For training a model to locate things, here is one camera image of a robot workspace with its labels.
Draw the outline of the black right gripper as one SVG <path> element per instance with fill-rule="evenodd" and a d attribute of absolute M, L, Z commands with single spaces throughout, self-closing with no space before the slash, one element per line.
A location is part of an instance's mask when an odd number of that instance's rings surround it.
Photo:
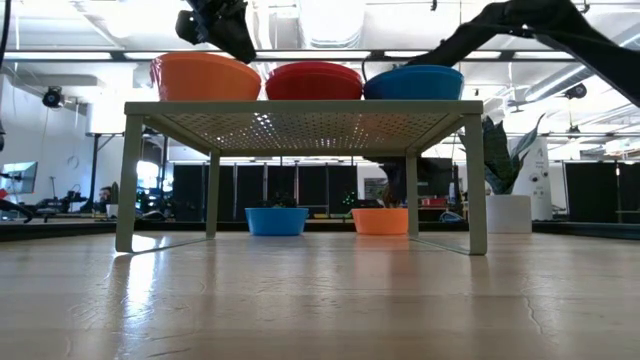
<path fill-rule="evenodd" d="M 551 35 L 587 38 L 591 27 L 570 0 L 511 0 L 490 3 L 434 50 L 410 59 L 406 66 L 452 67 L 497 34 L 522 36 L 523 28 Z"/>

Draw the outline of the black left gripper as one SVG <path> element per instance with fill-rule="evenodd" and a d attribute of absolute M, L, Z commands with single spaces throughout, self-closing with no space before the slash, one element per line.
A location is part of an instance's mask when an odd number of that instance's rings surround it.
<path fill-rule="evenodd" d="M 241 0 L 188 0 L 190 10 L 177 15 L 175 31 L 191 43 L 219 44 L 235 59 L 250 64 L 256 51 L 245 20 L 246 3 Z"/>

